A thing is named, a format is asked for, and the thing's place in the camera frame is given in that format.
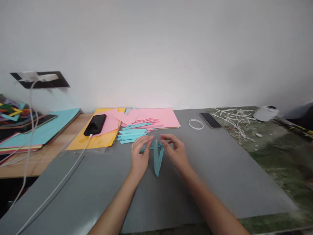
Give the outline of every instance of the wooden table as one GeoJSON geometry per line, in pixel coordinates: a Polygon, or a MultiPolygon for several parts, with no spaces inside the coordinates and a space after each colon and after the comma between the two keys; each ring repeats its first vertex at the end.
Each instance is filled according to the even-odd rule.
{"type": "MultiPolygon", "coordinates": [[[[80,114],[53,142],[36,152],[31,152],[27,168],[27,177],[39,176],[50,162],[72,141],[84,127],[92,114],[80,114]]],[[[18,153],[8,161],[25,156],[27,153],[18,153]]],[[[0,168],[0,179],[24,177],[26,159],[15,164],[0,168]]]]}

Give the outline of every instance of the marble surface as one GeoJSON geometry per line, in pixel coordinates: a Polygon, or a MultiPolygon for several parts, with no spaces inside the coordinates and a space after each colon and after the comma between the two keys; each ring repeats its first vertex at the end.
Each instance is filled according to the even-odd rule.
{"type": "MultiPolygon", "coordinates": [[[[235,107],[252,110],[258,107],[235,107]]],[[[207,109],[214,114],[216,109],[207,109]]],[[[228,122],[215,118],[224,129],[250,154],[250,156],[274,179],[300,208],[292,213],[257,216],[241,219],[241,224],[251,234],[276,231],[293,231],[313,226],[313,145],[301,136],[279,126],[273,121],[251,121],[244,127],[245,134],[253,139],[242,138],[228,122]]],[[[133,233],[140,235],[211,234],[206,224],[186,225],[173,229],[133,233]]]]}

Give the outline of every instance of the power outlet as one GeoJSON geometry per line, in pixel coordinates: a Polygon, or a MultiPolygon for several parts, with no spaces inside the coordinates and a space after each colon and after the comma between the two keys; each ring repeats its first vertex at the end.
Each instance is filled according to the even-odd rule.
{"type": "MultiPolygon", "coordinates": [[[[18,75],[18,73],[13,72],[10,73],[17,81],[21,80],[22,78],[18,75]]],[[[34,89],[36,88],[59,88],[59,87],[70,87],[68,82],[65,80],[63,75],[61,74],[60,71],[50,71],[50,72],[37,72],[39,76],[41,75],[47,75],[47,74],[56,74],[59,79],[53,80],[53,81],[48,81],[48,82],[37,82],[34,85],[34,89]]],[[[20,84],[25,87],[26,89],[30,89],[32,86],[33,82],[20,82],[20,84]]]]}

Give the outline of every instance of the gray mat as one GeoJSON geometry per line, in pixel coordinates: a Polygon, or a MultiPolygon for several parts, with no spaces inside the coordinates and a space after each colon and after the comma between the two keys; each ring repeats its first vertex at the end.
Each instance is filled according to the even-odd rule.
{"type": "MultiPolygon", "coordinates": [[[[185,142],[190,164],[235,215],[245,218],[297,210],[297,206],[268,174],[223,129],[204,123],[200,131],[190,119],[202,120],[204,110],[175,110],[181,124],[150,134],[173,133],[185,142]]],[[[113,155],[86,152],[62,189],[22,234],[87,234],[112,200],[130,168],[131,144],[117,143],[113,155]]],[[[78,155],[56,157],[28,192],[0,220],[0,234],[15,234],[71,168],[78,155]]],[[[122,233],[142,232],[203,222],[197,206],[164,152],[159,178],[153,151],[122,233]]]]}

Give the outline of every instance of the hand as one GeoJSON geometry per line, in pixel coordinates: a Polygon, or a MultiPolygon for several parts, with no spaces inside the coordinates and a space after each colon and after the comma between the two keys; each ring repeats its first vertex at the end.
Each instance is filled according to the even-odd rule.
{"type": "Polygon", "coordinates": [[[149,152],[151,146],[151,140],[153,139],[152,136],[141,136],[131,145],[131,167],[129,176],[134,178],[135,180],[139,181],[142,179],[144,173],[148,167],[149,161],[149,152]],[[141,154],[140,150],[147,144],[144,153],[141,154]]]}
{"type": "Polygon", "coordinates": [[[175,135],[161,134],[161,142],[165,147],[170,160],[180,172],[190,167],[186,155],[185,145],[175,135]],[[173,143],[174,149],[172,149],[169,145],[171,143],[173,143]]]}

